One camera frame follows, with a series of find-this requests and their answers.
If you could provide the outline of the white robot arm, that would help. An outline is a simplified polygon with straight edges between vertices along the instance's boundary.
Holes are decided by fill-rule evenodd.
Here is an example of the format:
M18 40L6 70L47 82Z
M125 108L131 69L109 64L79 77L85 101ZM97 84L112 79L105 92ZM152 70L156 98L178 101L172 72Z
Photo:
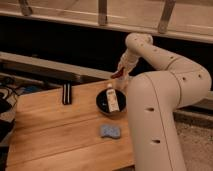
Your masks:
M148 34L131 33L119 68L128 73L140 58L152 67L131 79L127 115L136 171L186 171L173 111L204 99L211 76L202 65L153 44Z

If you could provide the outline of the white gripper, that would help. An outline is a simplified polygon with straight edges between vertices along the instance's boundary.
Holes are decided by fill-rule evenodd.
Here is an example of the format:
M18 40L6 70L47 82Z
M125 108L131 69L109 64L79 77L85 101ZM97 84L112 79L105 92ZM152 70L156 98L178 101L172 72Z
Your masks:
M138 61L138 55L134 54L130 50L126 50L120 58L117 70L123 71L124 74L129 74L135 68Z

